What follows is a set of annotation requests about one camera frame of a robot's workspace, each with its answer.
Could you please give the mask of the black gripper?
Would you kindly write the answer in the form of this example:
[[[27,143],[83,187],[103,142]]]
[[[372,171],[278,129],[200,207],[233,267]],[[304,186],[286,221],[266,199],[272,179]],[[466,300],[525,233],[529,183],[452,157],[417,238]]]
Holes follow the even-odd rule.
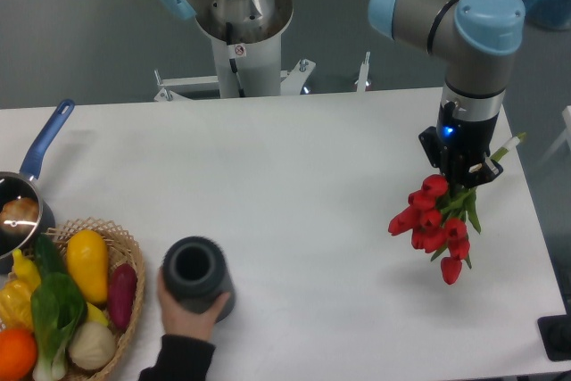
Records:
[[[429,163],[452,187],[476,187],[494,181],[502,166],[492,159],[490,142],[496,117],[468,121],[459,117],[458,104],[444,103],[434,126],[419,134]]]

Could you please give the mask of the black sleeved forearm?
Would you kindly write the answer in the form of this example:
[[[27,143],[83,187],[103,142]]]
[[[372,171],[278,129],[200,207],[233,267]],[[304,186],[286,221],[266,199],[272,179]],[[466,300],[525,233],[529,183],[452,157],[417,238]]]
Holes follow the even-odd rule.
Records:
[[[182,335],[163,335],[155,364],[143,369],[140,381],[205,381],[216,347]]]

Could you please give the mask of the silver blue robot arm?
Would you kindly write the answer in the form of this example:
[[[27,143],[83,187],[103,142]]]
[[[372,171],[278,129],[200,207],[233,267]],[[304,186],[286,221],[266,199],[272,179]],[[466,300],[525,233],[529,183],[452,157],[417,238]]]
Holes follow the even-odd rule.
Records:
[[[281,70],[292,0],[160,0],[211,40],[224,98],[298,93],[302,73]],[[369,0],[368,22],[447,64],[435,126],[420,134],[431,165],[452,186],[472,188],[502,171],[489,145],[525,20],[522,0]]]

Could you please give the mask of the person's hand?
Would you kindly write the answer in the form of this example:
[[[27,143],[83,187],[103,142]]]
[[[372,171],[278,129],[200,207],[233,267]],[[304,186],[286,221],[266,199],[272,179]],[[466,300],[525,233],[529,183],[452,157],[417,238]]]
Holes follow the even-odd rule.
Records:
[[[231,293],[219,295],[203,313],[193,313],[178,303],[167,290],[162,268],[157,274],[157,296],[161,307],[161,322],[166,335],[177,335],[209,342],[214,326]]]

